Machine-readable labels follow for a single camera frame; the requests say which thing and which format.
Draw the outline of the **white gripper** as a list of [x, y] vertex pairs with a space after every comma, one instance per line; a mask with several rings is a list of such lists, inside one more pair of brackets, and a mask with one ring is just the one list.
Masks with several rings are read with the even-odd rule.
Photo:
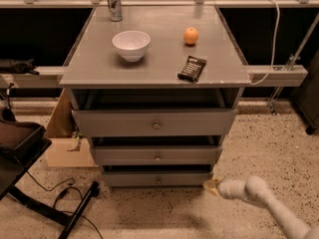
[[202, 186], [214, 196], [221, 195], [225, 199], [245, 199], [247, 196], [245, 190], [246, 182], [239, 179], [210, 179]]

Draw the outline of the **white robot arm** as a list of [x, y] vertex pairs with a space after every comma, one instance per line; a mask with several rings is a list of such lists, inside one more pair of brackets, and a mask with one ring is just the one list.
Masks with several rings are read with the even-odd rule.
[[268, 183], [259, 176], [250, 176], [246, 180], [211, 179], [203, 184], [203, 188], [224, 199], [237, 199], [265, 208], [287, 239], [319, 239], [319, 227], [310, 227], [299, 219], [275, 196]]

